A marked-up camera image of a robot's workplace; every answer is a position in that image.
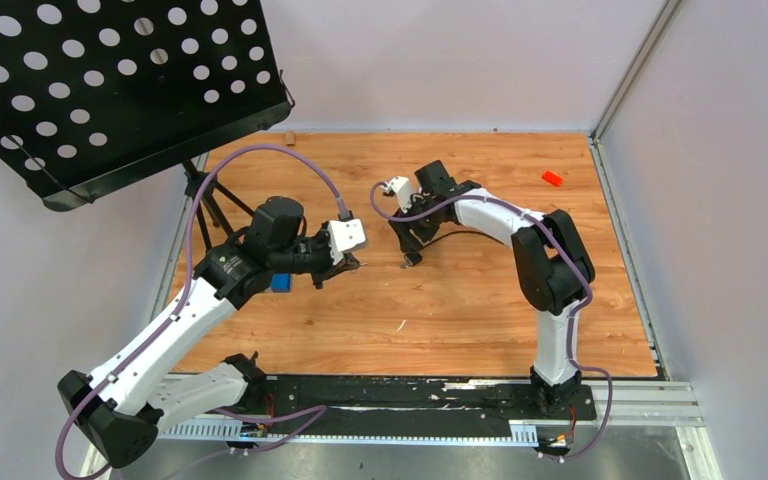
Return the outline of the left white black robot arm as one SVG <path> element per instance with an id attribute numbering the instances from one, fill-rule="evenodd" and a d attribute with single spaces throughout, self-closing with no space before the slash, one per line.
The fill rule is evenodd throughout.
<path id="1" fill-rule="evenodd" d="M 171 386 L 167 373 L 192 347 L 254 296 L 274 276 L 308 274 L 316 288 L 360 263 L 367 243 L 360 219 L 347 214 L 307 235 L 303 206 L 269 198 L 251 223 L 210 248 L 169 305 L 107 362 L 84 374 L 67 373 L 58 391 L 74 424 L 108 464 L 123 468 L 147 452 L 158 435 L 222 407 L 258 411 L 266 375 L 252 357 L 235 354 L 216 367 Z"/>

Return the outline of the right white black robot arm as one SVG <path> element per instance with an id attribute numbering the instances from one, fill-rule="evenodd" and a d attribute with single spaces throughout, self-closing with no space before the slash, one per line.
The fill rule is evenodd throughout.
<path id="1" fill-rule="evenodd" d="M 537 312 L 537 354 L 530 370 L 531 403 L 556 417 L 581 384 L 576 361 L 576 322 L 592 299 L 595 268 L 572 217 L 514 205 L 480 184 L 457 182 L 439 160 L 409 179 L 395 176 L 377 185 L 398 208 L 384 213 L 408 266 L 419 264 L 441 226 L 453 223 L 489 236 L 513 253 L 523 296 Z"/>

